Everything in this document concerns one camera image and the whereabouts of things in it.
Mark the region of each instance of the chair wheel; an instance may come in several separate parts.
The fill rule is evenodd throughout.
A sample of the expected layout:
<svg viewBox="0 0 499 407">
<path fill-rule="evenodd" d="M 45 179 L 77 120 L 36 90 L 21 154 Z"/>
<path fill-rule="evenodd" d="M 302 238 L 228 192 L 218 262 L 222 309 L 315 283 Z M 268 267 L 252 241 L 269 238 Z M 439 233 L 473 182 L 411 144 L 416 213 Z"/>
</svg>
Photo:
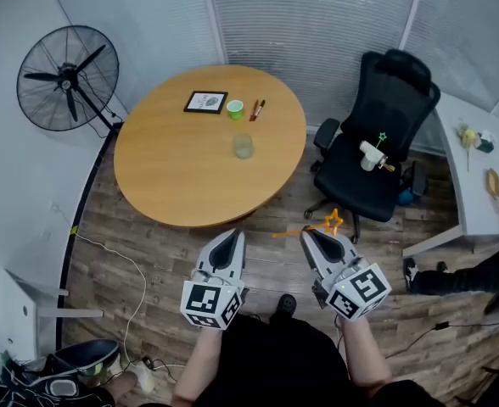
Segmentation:
<svg viewBox="0 0 499 407">
<path fill-rule="evenodd" d="M 310 166 L 310 172 L 317 172 L 321 167 L 321 161 L 314 161 Z"/>
</svg>

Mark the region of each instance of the clear glass cup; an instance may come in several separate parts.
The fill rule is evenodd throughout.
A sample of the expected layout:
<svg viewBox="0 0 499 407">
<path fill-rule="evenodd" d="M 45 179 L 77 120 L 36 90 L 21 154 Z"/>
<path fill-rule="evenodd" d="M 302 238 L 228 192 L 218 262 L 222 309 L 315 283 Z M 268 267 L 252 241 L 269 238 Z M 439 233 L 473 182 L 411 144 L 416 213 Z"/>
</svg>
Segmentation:
<svg viewBox="0 0 499 407">
<path fill-rule="evenodd" d="M 237 134 L 233 138 L 234 153 L 239 159 L 250 159 L 253 157 L 253 141 L 249 134 Z"/>
</svg>

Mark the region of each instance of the fan blade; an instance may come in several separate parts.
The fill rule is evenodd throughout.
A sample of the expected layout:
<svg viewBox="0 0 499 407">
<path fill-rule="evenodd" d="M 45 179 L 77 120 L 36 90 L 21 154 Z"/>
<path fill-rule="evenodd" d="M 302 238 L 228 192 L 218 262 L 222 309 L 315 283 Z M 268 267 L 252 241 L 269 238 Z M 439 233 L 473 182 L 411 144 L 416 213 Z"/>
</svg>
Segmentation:
<svg viewBox="0 0 499 407">
<path fill-rule="evenodd" d="M 86 66 L 88 66 L 100 54 L 100 52 L 104 50 L 105 47 L 106 47 L 106 45 L 101 45 L 94 52 L 89 54 L 87 59 L 85 59 L 83 62 L 81 62 L 80 65 L 76 68 L 76 73 L 80 72 Z"/>
<path fill-rule="evenodd" d="M 77 122 L 78 115 L 76 114 L 76 106 L 74 105 L 74 97 L 72 97 L 72 91 L 69 89 L 65 91 L 66 93 L 66 102 L 69 104 L 70 114 L 72 114 L 72 119 Z"/>
<path fill-rule="evenodd" d="M 33 72 L 30 74 L 23 75 L 25 78 L 30 78 L 31 80 L 39 81 L 59 81 L 61 77 L 55 74 L 49 74 L 47 72 Z"/>
</svg>

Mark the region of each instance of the pen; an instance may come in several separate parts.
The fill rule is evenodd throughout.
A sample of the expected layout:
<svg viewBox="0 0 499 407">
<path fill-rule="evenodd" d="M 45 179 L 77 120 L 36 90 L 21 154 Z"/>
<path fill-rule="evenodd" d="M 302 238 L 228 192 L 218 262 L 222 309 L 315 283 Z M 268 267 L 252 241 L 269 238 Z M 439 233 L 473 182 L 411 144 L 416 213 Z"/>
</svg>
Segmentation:
<svg viewBox="0 0 499 407">
<path fill-rule="evenodd" d="M 265 107 L 265 100 L 263 99 L 261 101 L 261 105 L 259 106 L 259 108 L 257 109 L 257 112 L 255 113 L 254 117 L 253 117 L 253 120 L 256 120 L 257 119 L 257 116 L 259 116 L 259 113 L 261 112 L 261 110 L 263 110 L 263 107 Z"/>
<path fill-rule="evenodd" d="M 249 120 L 253 120 L 253 116 L 255 114 L 255 111 L 257 111 L 257 106 L 259 105 L 259 99 L 255 100 L 255 104 L 253 106 L 253 110 L 251 112 L 251 115 L 249 116 Z"/>
</svg>

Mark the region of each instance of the black shoe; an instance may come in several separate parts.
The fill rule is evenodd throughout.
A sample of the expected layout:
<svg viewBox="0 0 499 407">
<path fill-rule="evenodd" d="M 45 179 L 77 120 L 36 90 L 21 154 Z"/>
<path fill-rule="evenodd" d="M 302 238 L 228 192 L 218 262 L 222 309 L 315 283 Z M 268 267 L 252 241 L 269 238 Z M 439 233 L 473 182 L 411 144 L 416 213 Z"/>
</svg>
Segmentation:
<svg viewBox="0 0 499 407">
<path fill-rule="evenodd" d="M 444 261 L 440 261 L 436 264 L 436 271 L 439 273 L 449 273 L 450 271 L 447 269 L 447 265 Z"/>
<path fill-rule="evenodd" d="M 416 278 L 418 272 L 418 266 L 413 258 L 404 259 L 404 280 L 406 281 L 406 291 L 408 293 L 412 292 L 413 280 Z"/>
<path fill-rule="evenodd" d="M 288 314 L 293 316 L 295 310 L 297 309 L 297 301 L 291 294 L 284 294 L 278 300 L 278 306 L 276 307 L 277 314 Z"/>
</svg>

